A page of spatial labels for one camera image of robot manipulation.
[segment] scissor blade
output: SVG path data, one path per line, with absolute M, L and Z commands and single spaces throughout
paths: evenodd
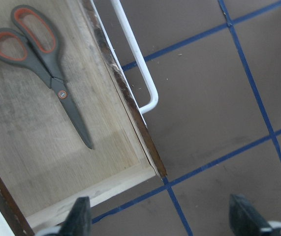
M 85 143 L 85 145 L 88 148 L 93 149 L 93 144 L 88 134 L 88 131 L 86 129 L 86 126 L 79 114 L 78 109 L 76 108 L 75 103 L 72 101 L 67 88 L 63 84 L 63 81 L 53 77 L 52 90 L 54 90 L 55 94 L 57 95 L 60 102 L 62 103 L 62 106 L 64 107 L 67 115 L 69 116 L 73 126 L 75 126 L 82 141 Z

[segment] wood grain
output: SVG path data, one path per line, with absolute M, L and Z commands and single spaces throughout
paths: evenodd
M 150 167 L 98 45 L 75 1 L 0 0 L 0 28 L 29 4 L 57 27 L 61 65 L 94 150 L 81 141 L 53 91 L 27 69 L 0 61 L 0 176 L 31 216 L 129 168 Z

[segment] white metal rail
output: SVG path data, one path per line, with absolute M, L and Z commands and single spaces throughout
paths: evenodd
M 156 90 L 156 86 L 152 80 L 152 77 L 150 75 L 150 72 L 147 68 L 147 65 L 145 63 L 144 57 L 141 54 L 141 51 L 139 49 L 139 46 L 137 44 L 137 41 L 135 39 L 135 36 L 131 30 L 131 27 L 129 25 L 128 19 L 125 15 L 124 9 L 122 7 L 122 4 L 120 0 L 111 0 L 111 3 L 113 5 L 113 8 L 115 10 L 115 13 L 117 15 L 117 18 L 120 21 L 120 24 L 122 26 L 122 29 L 124 31 L 125 37 L 128 41 L 128 44 L 131 48 L 131 51 L 136 59 L 137 65 L 139 67 L 139 70 L 141 72 L 142 77 L 144 78 L 144 81 L 146 83 L 147 89 L 150 94 L 150 101 L 147 105 L 139 108 L 139 111 L 141 114 L 144 114 L 150 110 L 152 110 L 158 103 L 158 92 Z

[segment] open drawer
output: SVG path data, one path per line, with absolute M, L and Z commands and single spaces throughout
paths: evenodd
M 53 91 L 0 61 L 0 177 L 35 230 L 58 224 L 77 197 L 94 206 L 165 168 L 86 0 L 0 0 L 0 28 L 15 6 L 46 15 L 62 40 L 66 86 L 91 135 L 87 148 Z

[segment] scissor pivot screw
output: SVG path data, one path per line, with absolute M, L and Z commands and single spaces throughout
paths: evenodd
M 67 92 L 65 90 L 61 90 L 58 92 L 58 97 L 60 99 L 64 99 L 64 98 L 67 98 Z

